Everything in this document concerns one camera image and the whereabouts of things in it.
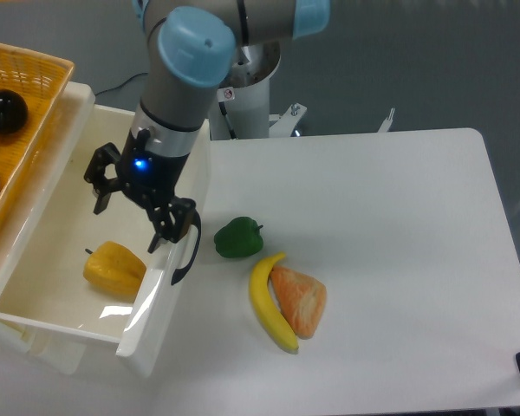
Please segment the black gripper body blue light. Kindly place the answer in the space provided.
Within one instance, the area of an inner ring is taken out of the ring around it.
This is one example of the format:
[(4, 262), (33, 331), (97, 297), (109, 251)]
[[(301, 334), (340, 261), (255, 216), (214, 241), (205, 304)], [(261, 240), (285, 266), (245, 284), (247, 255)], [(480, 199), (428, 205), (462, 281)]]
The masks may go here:
[(146, 149), (151, 133), (145, 129), (127, 136), (122, 150), (113, 148), (113, 190), (122, 192), (149, 217), (191, 214), (191, 200), (175, 195), (187, 156), (166, 157)]

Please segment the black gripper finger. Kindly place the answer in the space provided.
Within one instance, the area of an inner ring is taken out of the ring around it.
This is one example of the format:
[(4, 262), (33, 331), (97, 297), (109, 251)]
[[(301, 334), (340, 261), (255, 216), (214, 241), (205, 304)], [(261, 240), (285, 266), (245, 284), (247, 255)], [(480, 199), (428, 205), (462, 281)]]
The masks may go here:
[(153, 224), (153, 237), (147, 251), (154, 253), (162, 241), (178, 243), (196, 224), (197, 205), (191, 198), (172, 197), (169, 202), (151, 203), (146, 213)]
[(84, 180), (91, 184), (96, 201), (93, 209), (95, 215), (99, 215), (107, 209), (111, 195), (121, 190), (121, 182), (117, 176), (108, 178), (107, 167), (116, 166), (120, 161), (120, 152), (117, 147), (109, 142), (94, 150), (93, 156), (83, 175)]

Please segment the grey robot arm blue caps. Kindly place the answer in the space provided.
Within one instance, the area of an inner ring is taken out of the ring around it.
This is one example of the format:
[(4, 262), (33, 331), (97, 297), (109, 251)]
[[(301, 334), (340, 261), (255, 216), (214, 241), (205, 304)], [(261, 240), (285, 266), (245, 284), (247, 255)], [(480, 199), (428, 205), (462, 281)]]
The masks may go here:
[(238, 48), (323, 31), (328, 1), (137, 1), (149, 72), (123, 148), (98, 147), (84, 179), (94, 213), (122, 192), (153, 226), (148, 247), (177, 243), (198, 222), (175, 187)]

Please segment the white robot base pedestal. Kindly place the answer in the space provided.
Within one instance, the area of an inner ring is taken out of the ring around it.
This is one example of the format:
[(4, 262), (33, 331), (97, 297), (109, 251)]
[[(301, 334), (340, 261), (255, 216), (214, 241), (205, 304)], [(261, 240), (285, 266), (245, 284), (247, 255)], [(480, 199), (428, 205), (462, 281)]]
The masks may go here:
[(281, 61), (279, 42), (236, 49), (229, 74), (211, 104), (212, 140), (264, 139), (270, 130), (270, 78)]

